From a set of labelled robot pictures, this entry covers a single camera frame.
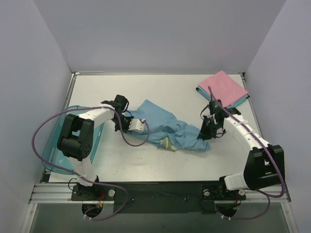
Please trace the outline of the light blue t shirt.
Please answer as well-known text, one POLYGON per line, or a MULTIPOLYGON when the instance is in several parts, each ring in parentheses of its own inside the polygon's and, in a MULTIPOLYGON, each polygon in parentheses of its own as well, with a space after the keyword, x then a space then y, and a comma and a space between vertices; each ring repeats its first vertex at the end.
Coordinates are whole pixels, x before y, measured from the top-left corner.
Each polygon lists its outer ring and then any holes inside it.
POLYGON ((146 120, 148 129, 145 128, 142 133, 129 134, 140 140, 147 140, 157 148, 196 152, 210 150, 209 142, 197 138, 200 132, 197 127, 178 120, 173 113, 149 100, 145 100, 137 110, 129 110, 125 115, 146 120))

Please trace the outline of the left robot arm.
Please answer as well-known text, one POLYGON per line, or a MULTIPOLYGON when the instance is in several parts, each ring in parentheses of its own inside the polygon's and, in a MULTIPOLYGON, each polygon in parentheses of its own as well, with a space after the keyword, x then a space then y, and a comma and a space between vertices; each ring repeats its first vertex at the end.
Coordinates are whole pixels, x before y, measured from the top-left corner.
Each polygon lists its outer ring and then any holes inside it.
POLYGON ((98 176, 93 169, 90 154, 93 148, 94 130, 111 120, 115 130, 127 131, 132 115, 126 116, 120 107, 101 105, 96 109, 82 114, 68 114, 62 125, 57 141, 57 148, 66 156, 77 173, 78 184, 84 186, 83 195, 89 200, 95 200, 100 194, 100 188, 94 183, 98 176))

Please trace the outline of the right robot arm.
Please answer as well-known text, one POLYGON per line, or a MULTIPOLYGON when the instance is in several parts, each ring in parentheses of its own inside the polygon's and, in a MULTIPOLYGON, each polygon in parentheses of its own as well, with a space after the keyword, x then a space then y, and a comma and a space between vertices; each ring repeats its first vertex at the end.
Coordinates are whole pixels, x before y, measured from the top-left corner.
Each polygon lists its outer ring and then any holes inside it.
POLYGON ((284 150, 280 145, 272 145, 259 136, 236 108, 224 108, 220 100, 212 100, 206 106, 209 116, 202 116, 202 126, 198 139, 219 138, 230 133, 248 153, 244 170, 240 173, 220 178, 217 194, 227 199, 235 190, 260 190, 273 185, 281 185, 285 191, 284 150))

